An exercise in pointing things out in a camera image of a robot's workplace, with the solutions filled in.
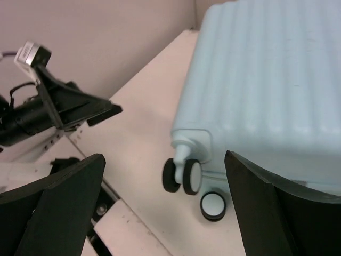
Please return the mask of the light blue hard-shell suitcase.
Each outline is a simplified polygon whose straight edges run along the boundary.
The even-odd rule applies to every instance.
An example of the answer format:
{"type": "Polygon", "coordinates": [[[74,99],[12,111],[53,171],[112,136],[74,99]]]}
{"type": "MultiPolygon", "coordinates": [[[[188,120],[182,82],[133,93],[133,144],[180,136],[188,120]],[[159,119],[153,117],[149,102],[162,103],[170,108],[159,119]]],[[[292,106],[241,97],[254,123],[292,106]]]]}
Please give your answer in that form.
{"type": "Polygon", "coordinates": [[[340,195],[340,1],[209,7],[171,138],[164,189],[199,195],[208,221],[228,206],[227,151],[340,195]]]}

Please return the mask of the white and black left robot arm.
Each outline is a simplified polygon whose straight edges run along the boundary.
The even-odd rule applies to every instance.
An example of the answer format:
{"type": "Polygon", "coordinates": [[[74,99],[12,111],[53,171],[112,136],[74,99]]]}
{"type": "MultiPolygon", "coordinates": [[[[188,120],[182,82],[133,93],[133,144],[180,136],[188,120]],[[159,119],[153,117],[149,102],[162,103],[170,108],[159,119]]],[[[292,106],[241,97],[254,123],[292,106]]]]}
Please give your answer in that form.
{"type": "Polygon", "coordinates": [[[83,123],[97,125],[123,111],[120,105],[81,91],[74,82],[62,82],[47,68],[33,69],[34,82],[1,97],[1,161],[30,162],[39,158],[60,135],[83,123]]]}

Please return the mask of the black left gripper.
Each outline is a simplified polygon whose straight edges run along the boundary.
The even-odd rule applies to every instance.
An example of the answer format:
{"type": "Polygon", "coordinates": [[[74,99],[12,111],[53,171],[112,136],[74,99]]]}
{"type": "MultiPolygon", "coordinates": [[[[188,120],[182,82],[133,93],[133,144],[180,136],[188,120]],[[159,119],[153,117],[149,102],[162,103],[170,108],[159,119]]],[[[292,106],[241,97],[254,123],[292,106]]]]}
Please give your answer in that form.
{"type": "Polygon", "coordinates": [[[33,85],[37,90],[34,99],[42,102],[43,112],[58,130],[75,131],[83,122],[94,126],[123,112],[120,105],[81,91],[73,81],[65,83],[55,78],[42,65],[34,67],[33,74],[35,78],[32,81],[10,89],[11,110],[14,109],[14,93],[33,85]]]}

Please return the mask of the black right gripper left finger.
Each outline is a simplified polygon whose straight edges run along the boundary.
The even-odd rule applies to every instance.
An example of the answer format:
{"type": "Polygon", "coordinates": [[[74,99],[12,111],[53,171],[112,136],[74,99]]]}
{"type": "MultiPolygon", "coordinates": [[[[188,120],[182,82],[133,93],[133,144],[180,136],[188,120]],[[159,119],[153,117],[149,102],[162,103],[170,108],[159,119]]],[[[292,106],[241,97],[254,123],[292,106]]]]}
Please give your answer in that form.
{"type": "Polygon", "coordinates": [[[93,154],[1,194],[1,255],[81,255],[105,158],[93,154]]]}

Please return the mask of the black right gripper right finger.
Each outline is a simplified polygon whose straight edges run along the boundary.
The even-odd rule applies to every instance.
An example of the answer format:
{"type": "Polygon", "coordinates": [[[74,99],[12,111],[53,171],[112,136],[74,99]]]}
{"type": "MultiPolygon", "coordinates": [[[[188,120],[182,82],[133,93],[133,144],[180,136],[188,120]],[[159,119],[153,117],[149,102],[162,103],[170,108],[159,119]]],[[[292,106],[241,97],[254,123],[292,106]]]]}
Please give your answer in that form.
{"type": "Polygon", "coordinates": [[[246,255],[340,255],[340,196],[224,158],[246,255]]]}

